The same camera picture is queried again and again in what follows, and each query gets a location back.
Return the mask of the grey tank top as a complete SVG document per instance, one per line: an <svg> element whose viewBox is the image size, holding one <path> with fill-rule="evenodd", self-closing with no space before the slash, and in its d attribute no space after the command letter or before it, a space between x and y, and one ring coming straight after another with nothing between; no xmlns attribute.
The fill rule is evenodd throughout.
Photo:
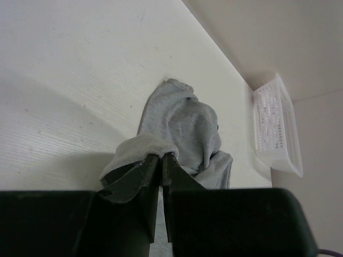
<svg viewBox="0 0 343 257"><path fill-rule="evenodd" d="M100 183L108 186L115 169L136 164L148 154L172 153L206 189L228 189L233 158L220 148L216 112L198 100L191 86L169 79L149 97L137 135L117 146Z"/></svg>

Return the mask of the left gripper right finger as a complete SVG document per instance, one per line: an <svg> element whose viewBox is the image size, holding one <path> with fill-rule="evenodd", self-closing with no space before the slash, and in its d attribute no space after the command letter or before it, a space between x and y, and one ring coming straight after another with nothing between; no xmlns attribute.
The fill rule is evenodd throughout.
<svg viewBox="0 0 343 257"><path fill-rule="evenodd" d="M281 188L208 190L162 159L163 205L174 256L316 256L298 200Z"/></svg>

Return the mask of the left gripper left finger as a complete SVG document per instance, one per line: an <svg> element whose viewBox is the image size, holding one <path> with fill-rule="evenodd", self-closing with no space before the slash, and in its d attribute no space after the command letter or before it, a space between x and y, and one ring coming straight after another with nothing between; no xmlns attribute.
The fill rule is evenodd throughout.
<svg viewBox="0 0 343 257"><path fill-rule="evenodd" d="M148 256L160 159L108 176L100 191L1 192L1 256Z"/></svg>

